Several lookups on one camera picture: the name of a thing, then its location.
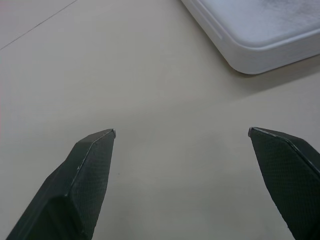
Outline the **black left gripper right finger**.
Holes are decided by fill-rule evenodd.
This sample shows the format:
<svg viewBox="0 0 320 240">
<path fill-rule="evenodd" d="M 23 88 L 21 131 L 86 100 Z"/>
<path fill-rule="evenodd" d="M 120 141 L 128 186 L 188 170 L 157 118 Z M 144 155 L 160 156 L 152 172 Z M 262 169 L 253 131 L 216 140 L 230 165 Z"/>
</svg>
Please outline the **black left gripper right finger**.
<svg viewBox="0 0 320 240">
<path fill-rule="evenodd" d="M 296 240 L 320 238 L 320 154 L 302 138 L 248 131 L 264 184 Z"/>
</svg>

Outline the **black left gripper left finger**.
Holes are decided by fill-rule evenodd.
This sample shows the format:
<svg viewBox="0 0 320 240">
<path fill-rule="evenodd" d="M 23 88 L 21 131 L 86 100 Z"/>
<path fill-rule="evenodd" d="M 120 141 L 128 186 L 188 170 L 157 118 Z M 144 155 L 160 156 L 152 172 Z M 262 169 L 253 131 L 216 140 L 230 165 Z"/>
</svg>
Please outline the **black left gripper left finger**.
<svg viewBox="0 0 320 240">
<path fill-rule="evenodd" d="M 90 240 L 107 191 L 116 131 L 78 141 L 43 182 L 9 240 Z"/>
</svg>

